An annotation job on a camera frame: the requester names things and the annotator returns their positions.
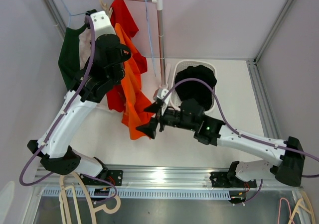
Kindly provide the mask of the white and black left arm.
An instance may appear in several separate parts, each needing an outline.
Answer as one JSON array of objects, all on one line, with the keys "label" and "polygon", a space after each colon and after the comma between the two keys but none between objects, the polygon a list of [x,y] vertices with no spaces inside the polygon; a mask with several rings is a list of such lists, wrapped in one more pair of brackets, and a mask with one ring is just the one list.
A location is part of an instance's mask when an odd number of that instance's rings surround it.
[{"label": "white and black left arm", "polygon": [[89,57],[86,69],[75,76],[60,113],[46,134],[29,141],[27,147],[40,157],[47,171],[60,175],[76,172],[101,185],[107,180],[108,168],[98,158],[74,150],[70,142],[105,94],[120,84],[125,76],[124,62],[130,59],[131,51],[115,34],[99,36],[91,47],[94,54]]}]

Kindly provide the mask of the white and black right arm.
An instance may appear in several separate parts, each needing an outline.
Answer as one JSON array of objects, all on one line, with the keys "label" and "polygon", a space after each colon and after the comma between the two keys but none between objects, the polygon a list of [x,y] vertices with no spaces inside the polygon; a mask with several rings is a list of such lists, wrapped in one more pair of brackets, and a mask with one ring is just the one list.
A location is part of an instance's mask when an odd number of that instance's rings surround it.
[{"label": "white and black right arm", "polygon": [[136,129],[151,139],[156,137],[157,129],[163,131],[165,126],[171,126],[193,131],[193,137],[202,144],[234,148],[259,157],[259,161],[232,162],[227,174],[231,186],[272,178],[291,187],[301,185],[305,155],[295,137],[269,139],[229,128],[226,122],[207,116],[194,99],[182,102],[179,111],[164,108],[161,100],[145,111],[155,113],[155,117]]}]

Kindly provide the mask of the black t-shirt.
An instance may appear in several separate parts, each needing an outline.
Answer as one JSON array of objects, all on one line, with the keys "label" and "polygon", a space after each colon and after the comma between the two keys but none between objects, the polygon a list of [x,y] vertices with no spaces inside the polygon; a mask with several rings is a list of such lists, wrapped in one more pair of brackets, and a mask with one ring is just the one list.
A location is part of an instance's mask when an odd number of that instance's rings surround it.
[{"label": "black t-shirt", "polygon": [[[209,85],[211,89],[214,89],[217,84],[214,72],[203,65],[198,65],[196,67],[188,66],[186,69],[178,72],[174,83],[176,84],[181,80],[189,78],[199,79]],[[212,106],[211,91],[198,81],[184,82],[183,84],[180,84],[175,91],[182,102],[189,99],[195,99],[205,111],[209,110]]]}]

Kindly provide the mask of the orange t-shirt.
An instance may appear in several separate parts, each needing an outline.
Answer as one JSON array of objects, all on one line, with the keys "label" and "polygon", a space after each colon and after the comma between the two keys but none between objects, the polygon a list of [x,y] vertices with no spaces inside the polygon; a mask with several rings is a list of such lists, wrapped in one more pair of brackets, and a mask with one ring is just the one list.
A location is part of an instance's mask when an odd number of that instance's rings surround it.
[{"label": "orange t-shirt", "polygon": [[135,59],[138,50],[118,23],[115,24],[115,32],[120,43],[126,45],[131,51],[130,59],[124,62],[125,77],[121,80],[125,97],[122,123],[129,128],[130,139],[137,140],[145,134],[136,128],[148,123],[152,117],[151,113],[144,111],[144,108],[148,107],[151,101],[142,92],[141,72],[138,61]]}]

